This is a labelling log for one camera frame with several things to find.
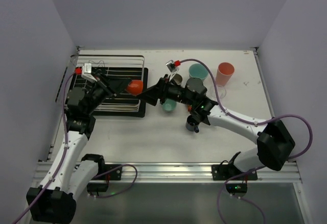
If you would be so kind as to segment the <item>white brown cup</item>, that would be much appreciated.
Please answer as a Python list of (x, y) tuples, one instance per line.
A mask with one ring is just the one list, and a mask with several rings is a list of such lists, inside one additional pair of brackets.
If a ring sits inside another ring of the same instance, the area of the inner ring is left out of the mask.
[(180, 74), (176, 74), (176, 75), (174, 75), (173, 80), (175, 81), (175, 83), (177, 85), (181, 85), (182, 81), (183, 81), (183, 78), (182, 78), (182, 76)]

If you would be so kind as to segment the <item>small green cup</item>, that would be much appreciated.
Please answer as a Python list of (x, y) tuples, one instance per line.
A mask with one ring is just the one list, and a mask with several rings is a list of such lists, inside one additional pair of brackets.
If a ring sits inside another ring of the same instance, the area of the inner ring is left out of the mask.
[(162, 105), (162, 109), (165, 112), (173, 112), (176, 109), (177, 102), (171, 99), (167, 99)]

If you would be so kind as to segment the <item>orange mug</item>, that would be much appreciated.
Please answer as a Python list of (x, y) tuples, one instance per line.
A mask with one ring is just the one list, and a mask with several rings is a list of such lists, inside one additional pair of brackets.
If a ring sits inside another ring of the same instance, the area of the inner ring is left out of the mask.
[(126, 91), (129, 94), (132, 94), (134, 96), (137, 96), (142, 93), (143, 91), (143, 81), (142, 80), (132, 80), (128, 86), (126, 87)]

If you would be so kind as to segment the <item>large green mug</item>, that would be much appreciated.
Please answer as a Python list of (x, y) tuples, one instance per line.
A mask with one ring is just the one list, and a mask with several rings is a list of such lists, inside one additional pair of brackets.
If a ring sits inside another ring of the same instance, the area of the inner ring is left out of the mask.
[(189, 77), (190, 78), (199, 78), (204, 81), (208, 76), (207, 69), (199, 63), (193, 64), (189, 67)]

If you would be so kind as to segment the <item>blue cup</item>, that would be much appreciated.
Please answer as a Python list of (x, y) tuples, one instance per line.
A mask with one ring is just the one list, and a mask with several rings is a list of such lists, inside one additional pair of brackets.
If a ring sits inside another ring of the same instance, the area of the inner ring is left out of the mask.
[(199, 123), (191, 115), (187, 117), (185, 127), (191, 132), (199, 133)]

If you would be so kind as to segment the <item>clear glass cup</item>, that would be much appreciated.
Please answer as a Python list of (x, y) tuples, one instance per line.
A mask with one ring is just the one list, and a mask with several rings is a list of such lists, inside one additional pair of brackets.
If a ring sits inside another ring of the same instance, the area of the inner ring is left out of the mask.
[(216, 86), (210, 86), (210, 88), (208, 90), (207, 96), (210, 99), (217, 101), (217, 96), (216, 96), (215, 89), (218, 92), (219, 100), (225, 98), (225, 96), (226, 96), (226, 89), (223, 86), (221, 86), (221, 85), (216, 85)]

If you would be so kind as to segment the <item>pink plastic cup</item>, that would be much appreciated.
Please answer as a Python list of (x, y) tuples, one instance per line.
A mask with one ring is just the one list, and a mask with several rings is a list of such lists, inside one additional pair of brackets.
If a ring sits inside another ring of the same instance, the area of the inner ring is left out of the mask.
[(220, 63), (216, 74), (216, 84), (225, 86), (234, 74), (234, 71), (235, 68), (232, 64), (228, 62)]

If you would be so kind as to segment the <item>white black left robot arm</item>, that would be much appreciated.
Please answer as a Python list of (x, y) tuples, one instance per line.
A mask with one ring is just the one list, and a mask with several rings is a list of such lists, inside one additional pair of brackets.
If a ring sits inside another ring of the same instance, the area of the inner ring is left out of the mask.
[(115, 98), (132, 82), (96, 75), (89, 90), (71, 89), (64, 102), (64, 137), (58, 154), (38, 187), (30, 188), (27, 201), (34, 221), (70, 223), (75, 215), (77, 200), (89, 181), (103, 172), (101, 155), (89, 155), (76, 166), (88, 143), (96, 119), (93, 111), (106, 98)]

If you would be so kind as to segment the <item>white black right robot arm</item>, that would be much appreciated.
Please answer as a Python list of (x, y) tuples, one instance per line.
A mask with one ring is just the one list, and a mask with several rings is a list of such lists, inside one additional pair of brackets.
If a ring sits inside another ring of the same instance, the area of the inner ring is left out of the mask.
[(281, 170), (295, 147), (284, 123), (278, 118), (262, 120), (229, 111), (206, 93), (207, 88), (199, 78), (190, 78), (185, 86), (180, 86), (164, 77), (137, 97), (153, 106), (163, 104), (167, 99), (189, 105), (188, 118), (196, 126), (204, 123), (222, 127), (252, 141), (255, 148), (236, 153), (229, 162), (240, 172), (258, 167)]

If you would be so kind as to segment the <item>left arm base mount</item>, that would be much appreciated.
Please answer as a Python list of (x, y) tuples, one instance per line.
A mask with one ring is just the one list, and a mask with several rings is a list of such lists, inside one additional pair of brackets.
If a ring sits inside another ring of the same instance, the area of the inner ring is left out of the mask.
[[(99, 177), (99, 175), (110, 171), (110, 173), (107, 173), (106, 175), (102, 175)], [(122, 176), (122, 168), (120, 164), (104, 164), (99, 169), (98, 174), (94, 177), (95, 180), (104, 180), (107, 182), (110, 181), (120, 181)]]

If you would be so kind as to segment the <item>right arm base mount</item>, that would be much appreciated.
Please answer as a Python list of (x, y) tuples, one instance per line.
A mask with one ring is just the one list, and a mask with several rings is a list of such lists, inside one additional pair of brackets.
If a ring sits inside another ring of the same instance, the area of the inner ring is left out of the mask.
[[(227, 162), (227, 160), (222, 161), (219, 164), (211, 165), (211, 174), (214, 181), (226, 181), (229, 178), (240, 175), (242, 172), (237, 169), (232, 163)], [(245, 176), (237, 177), (234, 181), (258, 180), (257, 172), (251, 172)]]

